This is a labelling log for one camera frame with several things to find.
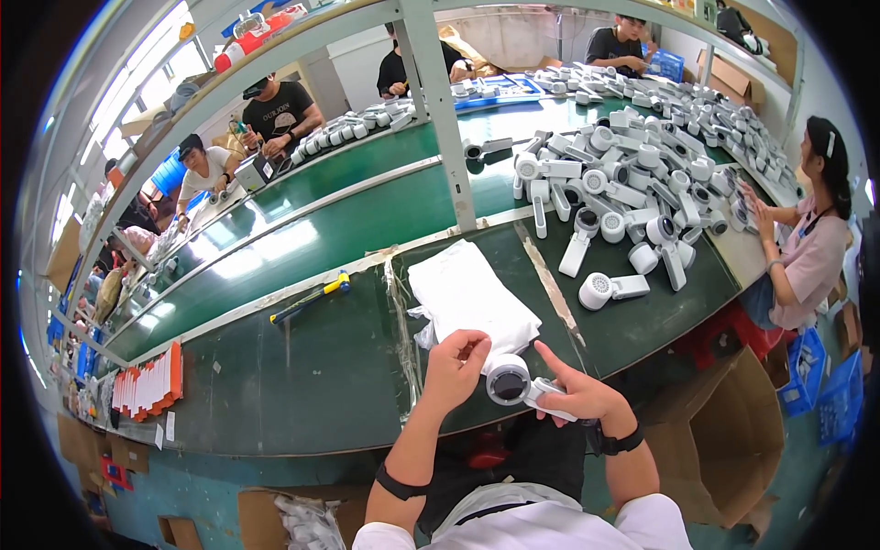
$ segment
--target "sticker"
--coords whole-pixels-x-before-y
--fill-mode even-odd
[[[168,418],[165,420],[165,439],[174,441],[174,417],[177,416],[174,411],[168,411]]]

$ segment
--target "black wristband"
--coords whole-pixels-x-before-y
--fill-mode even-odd
[[[391,475],[385,470],[385,462],[382,462],[382,464],[379,465],[379,470],[376,472],[376,481],[378,481],[379,485],[385,488],[386,491],[396,496],[401,501],[409,500],[414,496],[425,496],[428,494],[428,487],[430,487],[430,485],[417,487],[400,483],[391,477]]]

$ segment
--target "paper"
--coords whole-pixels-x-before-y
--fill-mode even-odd
[[[174,411],[168,411],[168,418],[165,420],[165,439],[174,441]]]
[[[165,439],[165,431],[162,424],[156,424],[156,446],[162,451],[162,441]]]

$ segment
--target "white cloth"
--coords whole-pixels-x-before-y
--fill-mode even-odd
[[[230,152],[223,147],[208,147],[205,150],[205,158],[208,160],[208,177],[203,178],[198,172],[187,170],[183,176],[183,185],[180,188],[178,201],[188,201],[199,191],[210,191],[214,188],[217,180],[225,172],[224,166]]]
[[[682,550],[691,548],[675,502],[654,494],[627,502],[614,525],[598,516],[544,501],[478,517],[435,535],[430,550]],[[396,525],[361,527],[352,550],[415,550]]]
[[[504,287],[474,243],[462,239],[408,273],[437,341],[462,328],[481,330],[492,339],[492,357],[519,354],[539,335],[541,319]]]

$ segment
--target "white shirt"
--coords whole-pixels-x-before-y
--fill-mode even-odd
[[[490,502],[492,495],[500,496],[500,499]],[[455,525],[460,518],[476,511],[526,501],[535,503]],[[434,533],[431,544],[424,548],[679,550],[690,549],[691,544],[681,511],[666,495],[653,494],[627,502],[611,525],[601,517],[584,513],[574,499],[551,488],[526,483],[499,483],[478,488],[465,497]],[[415,550],[415,542],[397,525],[371,523],[357,532],[352,550]]]
[[[217,180],[225,172],[224,166],[230,152],[223,147],[208,147],[205,150],[205,158],[208,160],[208,177],[203,178],[195,170],[188,170],[183,176],[183,185],[180,188],[178,201],[188,201],[199,191],[210,191],[214,188]]]

